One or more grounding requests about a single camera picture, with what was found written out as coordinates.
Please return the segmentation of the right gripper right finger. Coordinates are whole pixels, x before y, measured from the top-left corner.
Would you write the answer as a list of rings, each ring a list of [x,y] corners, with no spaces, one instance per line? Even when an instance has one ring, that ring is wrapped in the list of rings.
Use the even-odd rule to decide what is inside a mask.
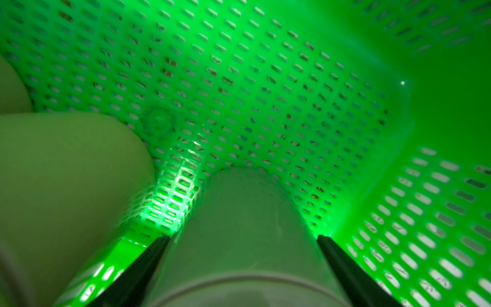
[[[319,235],[317,244],[353,306],[401,307],[330,237]]]

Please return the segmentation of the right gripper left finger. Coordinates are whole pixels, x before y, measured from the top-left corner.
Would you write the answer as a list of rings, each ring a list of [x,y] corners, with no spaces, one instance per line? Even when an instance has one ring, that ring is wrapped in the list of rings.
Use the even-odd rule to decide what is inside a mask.
[[[154,240],[120,277],[88,306],[141,306],[147,287],[170,241],[171,237],[167,235]]]

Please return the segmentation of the green plastic perforated basket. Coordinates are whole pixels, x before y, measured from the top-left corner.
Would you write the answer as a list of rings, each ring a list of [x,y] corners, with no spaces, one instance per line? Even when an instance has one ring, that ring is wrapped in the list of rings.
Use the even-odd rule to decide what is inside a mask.
[[[404,306],[490,305],[489,1],[2,1],[1,54],[35,111],[111,116],[156,168],[57,306],[231,167],[281,181]]]

